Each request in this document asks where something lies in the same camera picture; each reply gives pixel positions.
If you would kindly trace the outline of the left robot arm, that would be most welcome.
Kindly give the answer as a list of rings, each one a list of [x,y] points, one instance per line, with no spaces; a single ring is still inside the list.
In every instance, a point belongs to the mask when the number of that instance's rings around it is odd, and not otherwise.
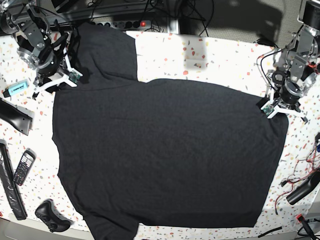
[[[320,2],[302,1],[300,9],[304,13],[297,20],[302,25],[292,34],[291,42],[268,54],[279,57],[274,60],[274,69],[260,71],[266,94],[257,105],[268,119],[286,114],[308,121],[299,100],[307,96],[320,75]]]

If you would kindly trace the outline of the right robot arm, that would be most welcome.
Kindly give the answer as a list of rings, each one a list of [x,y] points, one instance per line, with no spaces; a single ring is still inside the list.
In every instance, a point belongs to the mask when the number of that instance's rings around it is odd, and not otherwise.
[[[10,13],[13,0],[0,2],[0,28],[15,37],[18,56],[36,72],[32,98],[36,99],[40,92],[47,89],[56,90],[63,84],[75,88],[83,74],[71,66],[68,55],[73,31],[61,29],[55,20],[52,25],[60,36],[52,40],[51,23],[43,13],[44,10],[31,0],[23,0],[21,4],[27,19],[19,19],[19,14]]]

